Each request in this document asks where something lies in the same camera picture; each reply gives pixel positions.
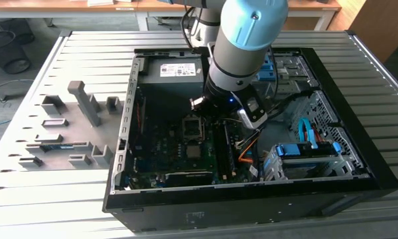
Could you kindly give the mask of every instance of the wooden desk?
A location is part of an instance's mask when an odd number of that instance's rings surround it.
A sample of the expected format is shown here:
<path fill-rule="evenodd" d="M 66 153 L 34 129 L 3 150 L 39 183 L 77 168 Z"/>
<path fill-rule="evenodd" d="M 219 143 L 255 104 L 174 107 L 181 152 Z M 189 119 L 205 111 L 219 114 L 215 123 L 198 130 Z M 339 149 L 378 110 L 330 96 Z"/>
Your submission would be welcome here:
<path fill-rule="evenodd" d="M 289 0 L 289 17 L 317 17 L 318 21 L 314 30 L 326 30 L 332 15 L 340 10 L 340 5 L 335 0 L 328 0 L 327 4 L 315 0 Z M 149 30 L 147 17 L 182 16 L 185 6 L 167 4 L 157 0 L 138 0 L 135 17 L 141 31 Z"/>
<path fill-rule="evenodd" d="M 69 0 L 0 0 L 0 17 L 89 17 L 114 16 L 134 11 L 137 2 L 86 6 L 86 1 Z"/>

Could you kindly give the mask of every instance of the label sticker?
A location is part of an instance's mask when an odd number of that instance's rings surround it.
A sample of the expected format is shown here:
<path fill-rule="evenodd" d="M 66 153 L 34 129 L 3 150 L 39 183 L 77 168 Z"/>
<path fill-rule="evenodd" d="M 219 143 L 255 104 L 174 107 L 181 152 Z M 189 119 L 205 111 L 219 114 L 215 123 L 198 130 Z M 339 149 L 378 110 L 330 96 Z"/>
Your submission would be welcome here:
<path fill-rule="evenodd" d="M 117 7 L 117 11 L 133 11 L 134 9 L 131 7 Z"/>
<path fill-rule="evenodd" d="M 250 166 L 249 171 L 253 176 L 258 177 L 258 170 L 253 166 Z"/>
<path fill-rule="evenodd" d="M 195 76 L 194 63 L 161 65 L 161 77 Z"/>

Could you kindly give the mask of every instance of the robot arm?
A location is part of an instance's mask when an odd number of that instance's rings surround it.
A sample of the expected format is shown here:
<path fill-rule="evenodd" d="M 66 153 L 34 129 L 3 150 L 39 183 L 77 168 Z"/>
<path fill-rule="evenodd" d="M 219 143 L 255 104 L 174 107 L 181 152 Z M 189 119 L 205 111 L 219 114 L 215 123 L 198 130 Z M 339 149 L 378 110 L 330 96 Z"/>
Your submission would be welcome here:
<path fill-rule="evenodd" d="M 266 121 L 266 111 L 250 82 L 285 23 L 287 0 L 161 1 L 197 7 L 223 4 L 203 96 L 191 101 L 191 107 L 197 111 L 211 107 L 221 115 L 239 108 L 243 125 L 258 128 Z"/>

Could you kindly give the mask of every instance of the motherboard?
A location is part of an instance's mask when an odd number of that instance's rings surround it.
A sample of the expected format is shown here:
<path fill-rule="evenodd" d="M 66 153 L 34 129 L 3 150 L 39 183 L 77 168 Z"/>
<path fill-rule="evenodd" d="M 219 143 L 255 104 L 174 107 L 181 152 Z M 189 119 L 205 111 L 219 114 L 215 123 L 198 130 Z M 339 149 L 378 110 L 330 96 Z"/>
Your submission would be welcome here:
<path fill-rule="evenodd" d="M 243 135 L 239 122 L 210 121 L 194 115 L 169 122 L 147 119 L 145 125 L 137 125 L 143 131 L 131 147 L 131 174 L 126 176 L 130 187 L 183 187 L 249 182 L 257 178 L 249 172 L 251 152 L 245 153 L 249 160 L 237 160 L 241 150 L 234 142 Z"/>

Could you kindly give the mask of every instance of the blue plastic latch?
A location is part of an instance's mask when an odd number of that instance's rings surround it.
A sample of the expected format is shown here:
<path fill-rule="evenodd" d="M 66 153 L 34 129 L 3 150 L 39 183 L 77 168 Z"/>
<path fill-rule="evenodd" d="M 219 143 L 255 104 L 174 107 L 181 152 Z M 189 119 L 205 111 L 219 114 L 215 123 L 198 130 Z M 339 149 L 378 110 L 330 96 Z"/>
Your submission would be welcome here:
<path fill-rule="evenodd" d="M 263 59 L 263 64 L 261 66 L 261 70 L 257 74 L 257 79 L 258 81 L 274 81 L 275 76 L 274 76 L 274 71 L 273 71 L 273 62 L 270 61 L 269 56 L 265 56 Z"/>
<path fill-rule="evenodd" d="M 282 146 L 275 146 L 275 150 L 277 150 L 277 155 L 278 156 L 283 156 L 285 155 Z"/>
<path fill-rule="evenodd" d="M 342 148 L 340 148 L 339 143 L 334 142 L 331 145 L 332 145 L 332 148 L 336 151 L 336 153 L 340 154 L 342 153 Z"/>
<path fill-rule="evenodd" d="M 270 161 L 271 161 L 271 159 L 267 158 L 267 159 L 266 159 L 266 162 L 265 162 L 265 164 L 263 164 L 263 168 L 266 168 L 266 167 L 270 165 Z"/>
<path fill-rule="evenodd" d="M 298 145 L 283 144 L 282 147 L 283 147 L 283 151 L 285 151 L 285 156 L 301 155 Z"/>

